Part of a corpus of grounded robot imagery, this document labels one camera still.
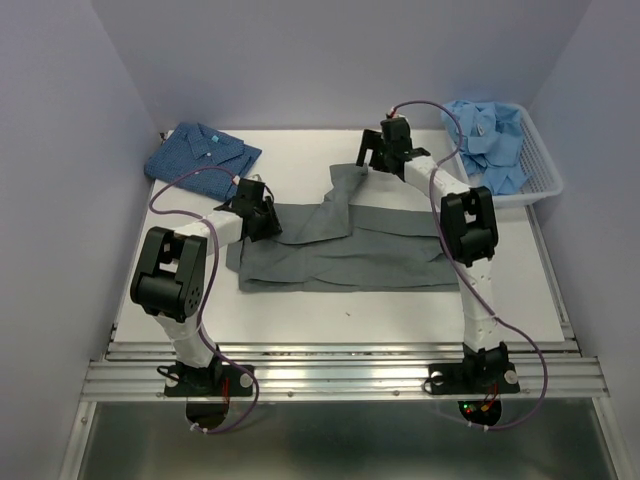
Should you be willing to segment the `grey long sleeve shirt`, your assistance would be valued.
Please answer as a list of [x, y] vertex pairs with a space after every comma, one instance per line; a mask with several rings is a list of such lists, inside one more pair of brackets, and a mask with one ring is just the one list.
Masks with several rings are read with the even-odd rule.
[[429, 212], [354, 205], [368, 172], [330, 168], [321, 203], [278, 204], [282, 232], [226, 249], [226, 266], [245, 293], [447, 292], [457, 276]]

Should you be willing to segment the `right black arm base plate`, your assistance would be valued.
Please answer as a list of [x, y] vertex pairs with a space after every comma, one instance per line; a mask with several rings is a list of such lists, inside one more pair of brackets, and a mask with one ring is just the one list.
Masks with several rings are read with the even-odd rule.
[[498, 394], [520, 392], [519, 378], [505, 342], [478, 351], [464, 344], [460, 361], [430, 363], [427, 369], [423, 390], [435, 396], [480, 395], [494, 390]]

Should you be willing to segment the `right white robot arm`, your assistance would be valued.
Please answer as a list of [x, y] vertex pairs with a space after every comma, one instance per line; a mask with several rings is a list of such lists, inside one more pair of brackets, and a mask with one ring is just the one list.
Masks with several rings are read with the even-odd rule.
[[395, 175], [427, 197], [441, 247], [458, 279], [463, 359], [429, 366], [431, 392], [475, 392], [499, 383], [509, 359], [490, 306], [491, 261], [499, 239], [491, 193], [458, 180], [425, 149], [414, 147], [403, 117], [383, 120], [379, 131], [364, 130], [356, 164]]

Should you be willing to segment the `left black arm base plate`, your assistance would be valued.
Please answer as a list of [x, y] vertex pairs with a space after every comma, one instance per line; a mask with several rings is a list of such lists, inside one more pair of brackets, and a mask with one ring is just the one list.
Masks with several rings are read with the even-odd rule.
[[251, 377], [224, 363], [195, 368], [175, 362], [158, 366], [156, 372], [164, 379], [164, 395], [169, 398], [249, 398], [254, 394]]

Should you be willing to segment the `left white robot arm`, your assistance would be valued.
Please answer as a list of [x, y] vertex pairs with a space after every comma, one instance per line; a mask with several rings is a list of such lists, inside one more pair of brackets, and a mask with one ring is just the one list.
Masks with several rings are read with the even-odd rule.
[[222, 387], [219, 347], [205, 338], [202, 315], [212, 289], [206, 264], [216, 273], [221, 248], [282, 232], [274, 196], [258, 176], [235, 177], [235, 195], [210, 214], [169, 210], [192, 221], [177, 229], [153, 227], [144, 238], [130, 286], [132, 302], [154, 318], [170, 340], [176, 361], [160, 367], [171, 395], [210, 394]]

